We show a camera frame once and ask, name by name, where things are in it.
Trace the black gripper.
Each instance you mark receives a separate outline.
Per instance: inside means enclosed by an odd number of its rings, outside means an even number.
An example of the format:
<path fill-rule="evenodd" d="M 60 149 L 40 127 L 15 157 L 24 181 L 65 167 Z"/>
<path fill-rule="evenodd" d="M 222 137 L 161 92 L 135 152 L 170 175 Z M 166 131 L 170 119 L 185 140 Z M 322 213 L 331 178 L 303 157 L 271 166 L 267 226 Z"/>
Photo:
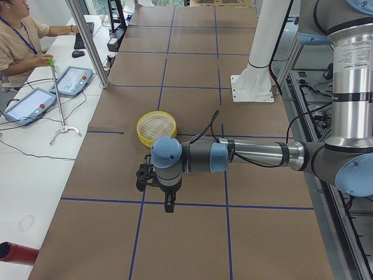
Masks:
<path fill-rule="evenodd" d="M 174 213 L 174 202 L 176 201 L 177 191 L 174 189 L 161 189 L 165 195 L 164 209 L 166 213 Z"/>

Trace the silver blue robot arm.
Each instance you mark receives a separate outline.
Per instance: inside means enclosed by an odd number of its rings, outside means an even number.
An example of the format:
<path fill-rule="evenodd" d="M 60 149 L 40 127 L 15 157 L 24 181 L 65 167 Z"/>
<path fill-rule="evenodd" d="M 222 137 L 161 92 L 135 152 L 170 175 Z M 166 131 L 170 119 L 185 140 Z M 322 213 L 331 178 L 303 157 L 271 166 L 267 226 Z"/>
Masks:
<path fill-rule="evenodd" d="M 299 30 L 333 44 L 332 130 L 325 142 L 264 143 L 194 136 L 159 138 L 136 186 L 158 187 L 173 212 L 183 173 L 223 172 L 232 162 L 290 167 L 354 197 L 372 194 L 372 2 L 302 1 Z"/>

